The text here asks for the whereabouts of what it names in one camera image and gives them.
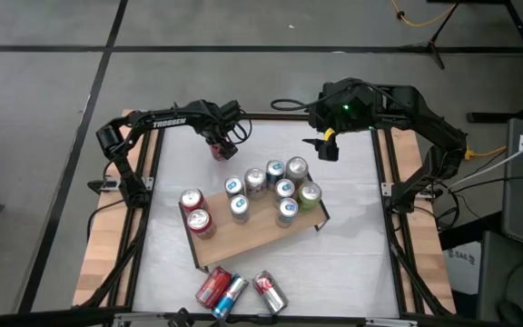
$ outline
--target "table leg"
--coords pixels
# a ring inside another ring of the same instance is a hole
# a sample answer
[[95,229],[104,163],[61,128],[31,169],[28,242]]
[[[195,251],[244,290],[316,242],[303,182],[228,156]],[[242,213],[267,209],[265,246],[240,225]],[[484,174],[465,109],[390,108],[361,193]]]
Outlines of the table leg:
[[439,233],[441,249],[445,251],[463,244],[481,241],[485,231],[501,233],[501,211]]

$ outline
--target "red bull can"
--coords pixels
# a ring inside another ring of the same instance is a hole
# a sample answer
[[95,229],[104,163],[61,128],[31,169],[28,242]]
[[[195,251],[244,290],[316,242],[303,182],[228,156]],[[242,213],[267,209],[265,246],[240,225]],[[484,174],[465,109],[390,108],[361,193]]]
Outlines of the red bull can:
[[261,296],[271,314],[280,312],[288,305],[288,298],[269,272],[260,272],[252,281],[255,291]]
[[217,319],[225,319],[229,315],[229,312],[232,310],[233,305],[237,301],[237,298],[247,287],[248,282],[244,280],[237,273],[233,275],[232,284],[229,285],[229,289],[219,300],[219,303],[215,306],[215,309],[212,310],[212,314]]

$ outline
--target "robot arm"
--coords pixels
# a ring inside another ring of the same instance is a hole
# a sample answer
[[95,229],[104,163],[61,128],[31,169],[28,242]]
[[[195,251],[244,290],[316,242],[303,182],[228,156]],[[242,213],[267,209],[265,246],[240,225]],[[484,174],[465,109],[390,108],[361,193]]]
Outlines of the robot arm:
[[[277,102],[281,100],[272,103],[274,109]],[[310,114],[310,126],[325,136],[324,140],[303,141],[314,144],[322,160],[338,160],[336,135],[349,132],[397,127],[413,130],[434,143],[416,173],[405,182],[394,181],[391,208],[395,212],[412,213],[416,194],[433,180],[456,175],[466,151],[466,134],[431,112],[412,86],[375,85],[347,78],[324,84],[319,100],[303,108]]]
[[[215,159],[229,159],[237,152],[237,148],[230,141],[228,133],[238,125],[241,113],[242,109],[237,101],[219,107],[217,104],[199,100],[184,107],[175,106],[149,112],[133,111],[124,117],[114,118],[101,127],[96,132],[96,138],[106,158],[115,164],[121,175],[118,188],[126,205],[142,208],[149,200],[143,180],[134,173],[127,158],[128,152],[134,148],[141,135],[153,129],[189,125],[205,138]],[[126,138],[120,131],[123,126],[131,128]]]

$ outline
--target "white paper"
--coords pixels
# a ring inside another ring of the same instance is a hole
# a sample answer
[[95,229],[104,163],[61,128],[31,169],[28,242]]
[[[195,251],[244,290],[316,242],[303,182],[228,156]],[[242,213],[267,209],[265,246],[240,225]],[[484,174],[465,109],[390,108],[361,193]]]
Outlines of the white paper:
[[[284,315],[398,317],[370,133],[337,137],[337,163],[319,160],[313,146],[301,141],[317,137],[304,122],[258,121],[239,152],[217,162],[192,128],[167,129],[133,309],[208,312],[194,299],[206,275],[194,267],[179,213],[184,189],[198,187],[205,196],[223,192],[229,175],[242,178],[249,168],[265,169],[270,159],[299,155],[322,188],[329,222],[319,233],[310,228],[219,264],[248,280],[269,271],[290,300]],[[248,286],[232,313],[268,311]]]

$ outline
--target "can on its side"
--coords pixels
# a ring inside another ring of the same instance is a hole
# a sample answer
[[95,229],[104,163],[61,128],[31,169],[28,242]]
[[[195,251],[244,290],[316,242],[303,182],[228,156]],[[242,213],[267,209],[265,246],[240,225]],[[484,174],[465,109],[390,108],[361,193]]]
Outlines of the can on its side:
[[215,234],[215,223],[203,209],[193,210],[187,216],[187,226],[200,239],[206,240]]
[[298,191],[298,203],[300,213],[312,211],[320,203],[322,189],[315,182],[304,183]]
[[276,223],[280,227],[290,227],[291,222],[296,218],[298,213],[298,203],[294,199],[286,198],[281,200],[280,207],[278,208],[280,213],[276,217]]
[[204,308],[211,309],[223,296],[223,291],[231,281],[232,275],[229,272],[221,266],[215,267],[195,294],[197,302]]
[[212,310],[212,314],[217,319],[225,319],[231,312],[233,305],[239,298],[240,294],[247,287],[249,283],[244,280],[237,273],[233,275],[232,284],[229,285],[229,288],[219,300],[219,303]]
[[196,188],[184,190],[181,193],[179,202],[185,211],[185,216],[187,216],[193,210],[207,210],[207,202],[205,202],[205,197],[203,196],[203,193]]
[[304,158],[295,156],[288,160],[286,163],[286,175],[284,178],[291,180],[296,188],[306,182],[306,176],[308,175],[308,163]]
[[245,172],[245,195],[251,200],[259,200],[265,195],[267,180],[265,172],[258,168],[252,168]]
[[265,177],[268,180],[268,190],[273,190],[276,183],[283,178],[285,167],[280,160],[270,160],[266,165]]
[[229,211],[234,222],[245,223],[250,219],[250,202],[243,195],[235,195],[229,201]]
[[276,196],[273,199],[273,206],[276,208],[280,208],[281,200],[293,197],[294,192],[296,191],[296,187],[294,186],[294,183],[291,180],[284,178],[276,183],[275,191]]
[[243,183],[242,180],[237,176],[231,176],[225,180],[225,192],[227,198],[231,199],[233,196],[243,194]]
[[288,306],[288,298],[269,272],[260,272],[252,282],[271,314],[276,314]]

